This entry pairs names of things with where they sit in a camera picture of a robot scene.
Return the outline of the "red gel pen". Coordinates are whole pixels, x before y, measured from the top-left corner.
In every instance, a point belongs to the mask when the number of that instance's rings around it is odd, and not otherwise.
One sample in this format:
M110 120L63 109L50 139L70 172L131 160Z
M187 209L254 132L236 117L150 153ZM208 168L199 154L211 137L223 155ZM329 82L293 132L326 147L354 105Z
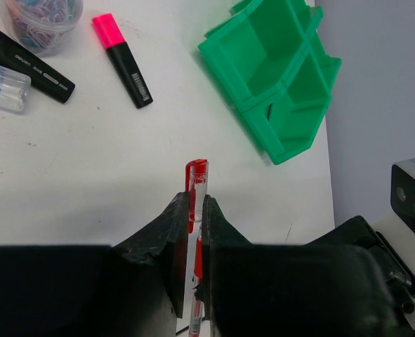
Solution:
M201 331L203 316L203 302L197 298L196 291L202 282L202 227L199 226L199 232L196 240L195 266L193 277L193 297L190 312L190 323L188 329L189 337L198 337Z

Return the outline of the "pink-capped black highlighter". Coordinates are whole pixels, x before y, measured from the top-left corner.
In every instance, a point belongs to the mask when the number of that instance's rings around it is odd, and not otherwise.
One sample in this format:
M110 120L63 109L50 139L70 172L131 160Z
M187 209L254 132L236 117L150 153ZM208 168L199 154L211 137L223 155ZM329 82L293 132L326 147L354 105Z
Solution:
M113 15L96 16L92 19L92 25L136 108L153 103L150 90Z

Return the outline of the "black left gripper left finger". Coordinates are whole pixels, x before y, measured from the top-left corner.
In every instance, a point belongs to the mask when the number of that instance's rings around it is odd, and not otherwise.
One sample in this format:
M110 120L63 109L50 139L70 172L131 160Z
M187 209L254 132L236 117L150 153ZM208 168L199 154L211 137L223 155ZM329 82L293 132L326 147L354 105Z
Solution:
M189 197L115 245L0 246L0 336L174 336Z

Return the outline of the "red pen cap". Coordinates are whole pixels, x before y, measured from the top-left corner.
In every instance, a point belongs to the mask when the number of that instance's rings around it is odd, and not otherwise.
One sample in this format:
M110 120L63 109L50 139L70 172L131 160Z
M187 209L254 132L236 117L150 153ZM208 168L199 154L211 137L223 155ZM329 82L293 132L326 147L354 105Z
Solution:
M204 198L207 193L209 162L196 159L185 167L185 191L189 193L188 232L193 233L195 224L202 221Z

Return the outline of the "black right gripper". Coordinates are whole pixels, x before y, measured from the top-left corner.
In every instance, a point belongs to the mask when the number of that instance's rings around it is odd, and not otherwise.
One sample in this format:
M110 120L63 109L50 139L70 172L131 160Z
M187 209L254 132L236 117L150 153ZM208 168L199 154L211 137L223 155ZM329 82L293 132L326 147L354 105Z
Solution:
M362 217L355 216L312 241L313 244L353 245L368 251L382 272L395 301L401 332L415 332L415 275L388 240Z

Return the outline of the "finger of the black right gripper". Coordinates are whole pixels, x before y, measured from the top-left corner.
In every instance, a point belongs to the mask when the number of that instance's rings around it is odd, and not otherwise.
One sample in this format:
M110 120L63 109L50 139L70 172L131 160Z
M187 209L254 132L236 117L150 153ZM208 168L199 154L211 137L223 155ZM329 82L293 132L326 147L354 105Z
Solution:
M193 286L193 297L198 301L203 301L203 284L198 283Z

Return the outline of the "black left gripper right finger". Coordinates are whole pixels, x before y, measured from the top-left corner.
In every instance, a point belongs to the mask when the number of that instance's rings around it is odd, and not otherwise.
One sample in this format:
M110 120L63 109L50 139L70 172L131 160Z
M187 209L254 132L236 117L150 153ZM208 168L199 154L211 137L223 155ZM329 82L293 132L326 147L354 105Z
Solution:
M354 245L254 244L206 197L202 294L212 336L395 336L395 304Z

